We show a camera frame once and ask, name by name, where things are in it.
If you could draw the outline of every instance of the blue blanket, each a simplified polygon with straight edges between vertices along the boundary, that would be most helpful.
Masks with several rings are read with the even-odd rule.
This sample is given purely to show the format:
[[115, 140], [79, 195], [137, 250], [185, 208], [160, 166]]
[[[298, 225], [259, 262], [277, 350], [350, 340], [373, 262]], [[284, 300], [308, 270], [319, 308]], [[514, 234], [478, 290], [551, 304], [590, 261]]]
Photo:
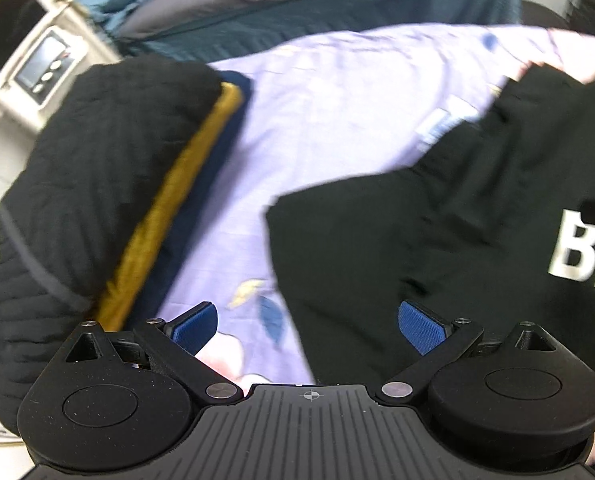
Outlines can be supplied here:
[[78, 0], [123, 54], [156, 52], [203, 62], [254, 54], [319, 32], [359, 32], [400, 23], [519, 22], [519, 0], [289, 0], [215, 14], [146, 40], [127, 41], [117, 38], [116, 31], [145, 0], [125, 1], [122, 7], [118, 5], [122, 0]]

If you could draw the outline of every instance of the bed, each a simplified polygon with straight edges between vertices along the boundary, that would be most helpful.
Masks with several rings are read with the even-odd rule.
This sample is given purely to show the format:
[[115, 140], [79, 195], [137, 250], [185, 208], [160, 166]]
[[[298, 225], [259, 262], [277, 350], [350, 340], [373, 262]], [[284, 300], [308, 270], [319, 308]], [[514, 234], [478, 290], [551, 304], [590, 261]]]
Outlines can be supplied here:
[[[593, 79], [595, 38], [515, 26], [399, 26], [319, 34], [214, 63], [252, 82], [244, 124], [193, 212], [176, 276], [161, 284], [162, 304], [151, 312], [137, 304], [129, 324], [172, 319], [210, 300], [220, 322], [197, 354], [206, 364], [245, 390], [311, 383], [274, 283], [268, 206], [316, 183], [411, 165], [453, 124], [479, 117], [530, 62]], [[429, 125], [437, 110], [442, 121]]]
[[193, 20], [172, 20], [153, 10], [156, 22], [175, 23], [154, 34], [129, 27], [130, 15], [157, 0], [78, 0], [126, 55], [156, 52], [178, 60], [213, 62], [262, 52], [308, 34], [362, 31], [401, 23], [519, 22], [519, 0], [287, 0], [258, 2]]

